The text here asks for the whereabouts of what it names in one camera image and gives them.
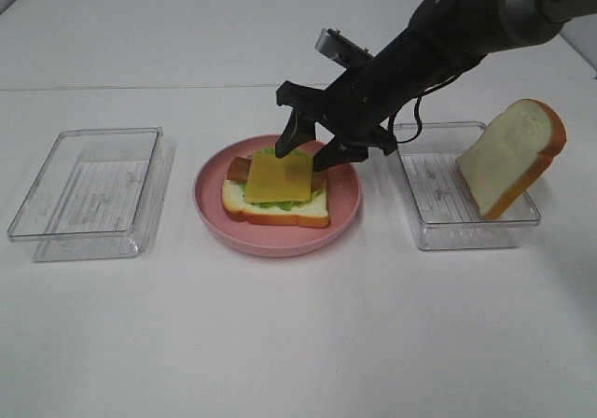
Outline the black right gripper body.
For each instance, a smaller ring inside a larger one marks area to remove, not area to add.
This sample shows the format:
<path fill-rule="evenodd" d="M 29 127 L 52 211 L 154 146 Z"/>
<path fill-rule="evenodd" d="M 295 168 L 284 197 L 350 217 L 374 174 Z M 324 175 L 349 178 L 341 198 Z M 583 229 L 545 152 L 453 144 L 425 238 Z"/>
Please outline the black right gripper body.
<path fill-rule="evenodd" d="M 447 74 L 447 60 L 430 45 L 415 35 L 399 35 L 371 61 L 345 69 L 323 90 L 286 81 L 276 102 L 317 115 L 317 123 L 345 144 L 392 152 L 396 140 L 379 124 Z"/>

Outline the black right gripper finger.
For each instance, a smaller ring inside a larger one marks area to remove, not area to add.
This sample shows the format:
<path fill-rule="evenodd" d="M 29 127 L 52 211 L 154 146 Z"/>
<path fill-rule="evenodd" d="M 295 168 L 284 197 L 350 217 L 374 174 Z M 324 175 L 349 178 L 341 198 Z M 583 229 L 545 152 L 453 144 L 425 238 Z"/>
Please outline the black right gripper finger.
<path fill-rule="evenodd" d="M 317 115 L 293 107 L 286 126 L 276 141 L 275 156 L 281 159 L 299 146 L 313 141 L 316 138 L 315 124 L 317 122 Z"/>
<path fill-rule="evenodd" d="M 313 155 L 313 170 L 322 172 L 344 163 L 362 162 L 368 158 L 365 146 L 343 143 L 338 137 L 333 138 Z"/>

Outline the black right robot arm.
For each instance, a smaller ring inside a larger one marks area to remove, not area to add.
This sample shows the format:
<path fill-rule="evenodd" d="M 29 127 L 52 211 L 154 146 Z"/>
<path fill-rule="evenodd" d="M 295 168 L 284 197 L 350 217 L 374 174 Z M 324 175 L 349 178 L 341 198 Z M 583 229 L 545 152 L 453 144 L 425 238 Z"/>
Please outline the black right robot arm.
<path fill-rule="evenodd" d="M 316 47 L 345 70 L 323 90 L 290 81 L 278 88 L 277 104 L 292 111 L 275 155 L 314 140 L 317 124 L 334 137 L 314 155 L 316 172 L 366 160 L 372 147 L 389 155 L 398 142 L 381 124 L 410 100 L 452 83 L 491 53 L 544 44 L 566 22 L 595 11 L 596 0 L 423 0 L 376 55 L 324 30 Z"/>

